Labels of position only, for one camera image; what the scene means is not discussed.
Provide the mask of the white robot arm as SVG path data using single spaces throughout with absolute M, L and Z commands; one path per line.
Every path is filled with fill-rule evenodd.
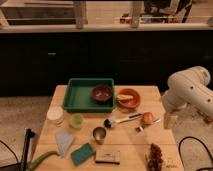
M 209 71 L 202 66 L 191 67 L 169 76 L 168 89 L 161 96 L 165 109 L 164 128 L 170 129 L 177 117 L 174 112 L 188 104 L 213 119 L 213 90 L 207 85 L 211 81 Z

